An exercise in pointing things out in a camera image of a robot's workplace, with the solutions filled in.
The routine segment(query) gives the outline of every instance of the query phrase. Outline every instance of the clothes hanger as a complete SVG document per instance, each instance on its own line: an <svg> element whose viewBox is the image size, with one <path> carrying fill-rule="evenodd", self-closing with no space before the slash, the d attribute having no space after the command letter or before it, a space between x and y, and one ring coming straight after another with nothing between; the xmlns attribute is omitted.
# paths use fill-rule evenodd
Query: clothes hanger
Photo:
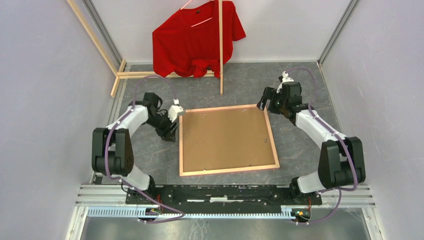
<svg viewBox="0 0 424 240"><path fill-rule="evenodd" d="M185 8L189 3L191 3L193 0L189 0L184 6L182 6L182 8L180 8L180 10L183 10L183 8ZM208 18L208 19L206 19L206 20L204 20L204 21L201 21L201 22L199 22L199 23L196 23L196 24L194 24L194 25L192 25L191 27L195 27L195 26L197 26L197 25L200 25L200 24L202 24L202 23L205 23L205 22L207 22L207 21L209 21L209 20L211 20L212 19L212 17L210 17L210 18Z"/></svg>

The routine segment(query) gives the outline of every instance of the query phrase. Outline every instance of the wooden board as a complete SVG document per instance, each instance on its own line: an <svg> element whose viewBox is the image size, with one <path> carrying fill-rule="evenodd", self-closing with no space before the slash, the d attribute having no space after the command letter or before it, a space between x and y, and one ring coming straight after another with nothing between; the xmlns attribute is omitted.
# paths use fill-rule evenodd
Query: wooden board
<svg viewBox="0 0 424 240"><path fill-rule="evenodd" d="M256 104L186 110L179 117L179 175L280 167L268 112Z"/></svg>

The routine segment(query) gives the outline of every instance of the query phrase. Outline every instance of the shirt sleeve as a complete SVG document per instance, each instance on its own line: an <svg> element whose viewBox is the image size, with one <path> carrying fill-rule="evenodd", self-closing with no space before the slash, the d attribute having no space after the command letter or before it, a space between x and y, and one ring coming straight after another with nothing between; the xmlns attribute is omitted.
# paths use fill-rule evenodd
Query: shirt sleeve
<svg viewBox="0 0 424 240"><path fill-rule="evenodd" d="M232 13L232 40L238 41L246 37L245 30L243 29L242 23L240 22L239 16L234 6L234 12Z"/></svg>
<svg viewBox="0 0 424 240"><path fill-rule="evenodd" d="M153 31L153 71L162 76L166 77L175 70L174 64L170 62L167 51L164 44L161 42L158 34Z"/></svg>

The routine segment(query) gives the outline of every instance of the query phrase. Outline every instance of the wooden stick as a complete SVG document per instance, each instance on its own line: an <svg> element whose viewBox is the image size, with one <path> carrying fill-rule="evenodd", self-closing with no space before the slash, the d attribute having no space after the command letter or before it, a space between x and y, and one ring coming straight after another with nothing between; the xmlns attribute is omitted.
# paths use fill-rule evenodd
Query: wooden stick
<svg viewBox="0 0 424 240"><path fill-rule="evenodd" d="M274 160L275 160L275 167L279 168L280 160L277 155L276 143L274 142L274 135L273 135L273 130L271 129L270 118L268 117L267 107L263 108L263 114L265 115L266 127L268 128L268 135L269 135L269 140L271 142L272 155L274 156Z"/></svg>
<svg viewBox="0 0 424 240"><path fill-rule="evenodd" d="M220 65L220 88L221 96L224 94L224 52L223 52L223 0L218 0L219 11L219 65Z"/></svg>
<svg viewBox="0 0 424 240"><path fill-rule="evenodd" d="M126 63L127 63L127 61L125 60L125 58L124 58L124 59L122 59L122 61L120 62L120 66L119 66L119 69L118 69L118 73L120 73L120 72L124 71L124 69L125 69L125 64L126 64ZM115 83L113 84L112 92L110 93L110 96L111 96L112 98L114 98L114 97L115 97L115 95L117 94L117 90L118 90L118 86L119 86L120 81L121 81L121 78L120 78L120 76L118 75L118 76L116 77L116 79L115 79Z"/></svg>
<svg viewBox="0 0 424 240"><path fill-rule="evenodd" d="M265 170L265 169L278 169L280 165L261 165L261 166L245 166L245 167L236 167L236 168L226 168L226 169L217 169L217 170L206 170L206 171L188 171L180 172L180 177L185 176L198 176L198 175L208 175L208 174L225 174L225 173L236 173L236 172L245 172L245 171L256 171L256 170Z"/></svg>
<svg viewBox="0 0 424 240"><path fill-rule="evenodd" d="M156 75L154 71L126 71L126 72L118 72L118 76L133 76L133 75ZM206 71L207 75L214 74L212 70ZM175 72L171 72L170 75L177 75Z"/></svg>
<svg viewBox="0 0 424 240"><path fill-rule="evenodd" d="M142 79L144 77L146 77L148 75L124 75L124 76L119 76L121 79ZM166 76L167 78L181 78L181 76L177 75L177 74L169 74L168 76ZM215 77L215 75L213 73L211 74L206 74L203 77Z"/></svg>
<svg viewBox="0 0 424 240"><path fill-rule="evenodd" d="M183 116L179 116L179 175L183 176Z"/></svg>
<svg viewBox="0 0 424 240"><path fill-rule="evenodd" d="M256 104L187 109L185 110L185 112L186 113L198 113L198 112L206 113L206 112L214 112L214 111L222 111L222 110L252 109L252 108L256 108Z"/></svg>
<svg viewBox="0 0 424 240"><path fill-rule="evenodd" d="M103 45L100 43L99 39L97 38L96 34L94 33L91 26L88 24L86 18L84 17L83 13L81 12L81 9L78 7L78 5L75 3L75 0L67 0L67 3L72 8L73 12L81 22L82 26L84 27L85 31L90 36L91 40L93 41L94 45L97 47L98 51L100 52L101 56L106 61L107 65L109 66L110 70L112 70L115 77L118 77L117 75L117 69L115 68L112 60L106 55L105 49Z"/></svg>

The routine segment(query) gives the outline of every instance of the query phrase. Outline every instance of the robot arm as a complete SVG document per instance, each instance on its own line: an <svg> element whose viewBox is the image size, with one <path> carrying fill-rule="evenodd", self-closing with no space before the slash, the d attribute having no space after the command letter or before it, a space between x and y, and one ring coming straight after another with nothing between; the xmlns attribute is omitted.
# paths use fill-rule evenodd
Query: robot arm
<svg viewBox="0 0 424 240"><path fill-rule="evenodd" d="M279 77L278 88L266 87L257 104L260 110L265 106L273 114L284 115L293 125L302 129L321 149L318 170L311 174L293 178L290 188L293 195L307 194L325 189L332 189L353 184L353 173L349 162L341 161L340 155L346 157L342 144L346 144L354 163L358 183L365 180L365 164L362 142L357 137L347 137L338 132L307 103L302 103L302 87L299 82L289 78L287 73Z"/></svg>
<svg viewBox="0 0 424 240"><path fill-rule="evenodd" d="M128 116L119 122L118 120L107 127L99 127L92 135L91 166L96 173L106 175L105 148L108 151L108 166L112 177L120 177L132 186L144 191L154 189L153 178L134 166L134 153L131 144L131 136L144 124L155 128L156 133L164 141L175 142L178 128L177 118L184 114L184 109L179 105L178 99L174 99L174 105L169 110L160 109L162 99L152 92L146 92L142 101L132 103L123 115ZM107 137L115 124L118 126L112 133L109 146L106 146Z"/></svg>

